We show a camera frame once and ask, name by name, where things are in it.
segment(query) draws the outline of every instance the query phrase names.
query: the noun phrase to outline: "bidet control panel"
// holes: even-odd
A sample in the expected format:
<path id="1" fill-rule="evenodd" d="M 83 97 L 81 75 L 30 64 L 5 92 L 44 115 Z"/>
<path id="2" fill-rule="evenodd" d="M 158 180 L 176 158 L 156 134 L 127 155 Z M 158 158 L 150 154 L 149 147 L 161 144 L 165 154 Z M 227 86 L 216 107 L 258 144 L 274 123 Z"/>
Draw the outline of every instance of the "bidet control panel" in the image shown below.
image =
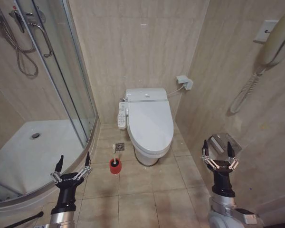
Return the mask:
<path id="1" fill-rule="evenodd" d="M 117 124 L 119 129 L 125 129 L 126 102 L 119 102 Z"/>

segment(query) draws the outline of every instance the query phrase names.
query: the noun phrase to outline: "power cord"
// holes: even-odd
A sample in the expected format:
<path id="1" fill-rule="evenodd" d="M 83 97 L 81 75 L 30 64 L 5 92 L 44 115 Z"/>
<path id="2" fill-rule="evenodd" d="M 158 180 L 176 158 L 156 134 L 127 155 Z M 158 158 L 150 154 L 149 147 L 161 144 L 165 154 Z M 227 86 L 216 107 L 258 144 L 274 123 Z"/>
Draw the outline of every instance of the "power cord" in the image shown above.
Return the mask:
<path id="1" fill-rule="evenodd" d="M 182 88 L 184 88 L 184 87 L 185 87 L 185 85 L 183 84 L 183 85 L 181 86 L 181 88 L 179 88 L 179 89 L 177 89 L 177 90 L 175 90 L 175 91 L 173 91 L 173 92 L 171 92 L 171 93 L 168 93 L 167 96 L 170 96 L 170 95 L 172 95 L 172 94 L 174 94 L 174 93 L 180 91 L 180 90 L 181 90 Z"/>

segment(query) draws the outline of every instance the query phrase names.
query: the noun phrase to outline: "tiled floor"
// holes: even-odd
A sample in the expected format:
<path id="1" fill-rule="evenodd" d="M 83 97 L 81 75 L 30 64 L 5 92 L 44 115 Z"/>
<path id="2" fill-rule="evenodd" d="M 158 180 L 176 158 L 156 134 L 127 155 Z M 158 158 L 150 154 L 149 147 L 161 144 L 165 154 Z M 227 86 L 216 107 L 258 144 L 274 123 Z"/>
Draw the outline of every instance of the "tiled floor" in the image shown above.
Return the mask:
<path id="1" fill-rule="evenodd" d="M 122 171 L 113 175 L 108 165 L 112 145 L 121 142 L 125 143 L 125 151 L 118 155 Z M 209 193 L 176 125 L 171 149 L 152 167 L 137 162 L 127 131 L 103 125 L 92 168 L 77 188 L 77 228 L 209 227 Z M 53 202 L 43 206 L 43 218 L 22 228 L 48 223 Z M 33 214 L 0 218 L 0 228 Z"/>

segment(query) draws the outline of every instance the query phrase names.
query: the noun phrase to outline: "shower hose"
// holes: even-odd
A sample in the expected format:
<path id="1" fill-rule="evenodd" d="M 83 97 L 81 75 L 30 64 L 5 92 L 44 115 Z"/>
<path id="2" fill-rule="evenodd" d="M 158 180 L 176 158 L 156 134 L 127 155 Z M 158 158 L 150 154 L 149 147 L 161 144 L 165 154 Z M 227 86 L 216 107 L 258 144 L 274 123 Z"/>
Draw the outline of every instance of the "shower hose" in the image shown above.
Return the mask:
<path id="1" fill-rule="evenodd" d="M 36 63 L 31 59 L 31 57 L 28 56 L 28 53 L 32 53 L 35 51 L 33 42 L 32 42 L 32 47 L 28 50 L 23 50 L 22 48 L 20 48 L 20 46 L 18 45 L 18 42 L 15 38 L 15 35 L 13 33 L 13 31 L 11 30 L 8 22 L 6 21 L 1 9 L 0 9 L 0 15 L 2 16 L 2 22 L 0 23 L 0 31 L 2 33 L 2 35 L 4 36 L 4 38 L 6 39 L 6 41 L 15 49 L 16 51 L 16 56 L 17 56 L 17 65 L 18 68 L 20 70 L 21 73 L 23 73 L 24 75 L 26 75 L 29 79 L 34 79 L 38 76 L 38 67 L 36 65 Z M 33 73 L 28 73 L 26 72 L 23 68 L 23 66 L 21 66 L 20 63 L 20 53 L 23 54 L 23 56 L 32 63 L 32 65 L 35 68 L 35 71 Z"/>

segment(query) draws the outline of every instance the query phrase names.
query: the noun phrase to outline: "toilet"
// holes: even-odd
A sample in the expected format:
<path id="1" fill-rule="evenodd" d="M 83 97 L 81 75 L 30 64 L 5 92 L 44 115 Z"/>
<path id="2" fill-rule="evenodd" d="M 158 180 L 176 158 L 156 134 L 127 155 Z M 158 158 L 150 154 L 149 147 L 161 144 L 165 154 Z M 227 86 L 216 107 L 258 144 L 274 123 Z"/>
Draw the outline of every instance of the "toilet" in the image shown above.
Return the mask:
<path id="1" fill-rule="evenodd" d="M 173 120 L 163 88 L 127 89 L 126 128 L 136 159 L 152 166 L 164 156 L 173 138 Z"/>

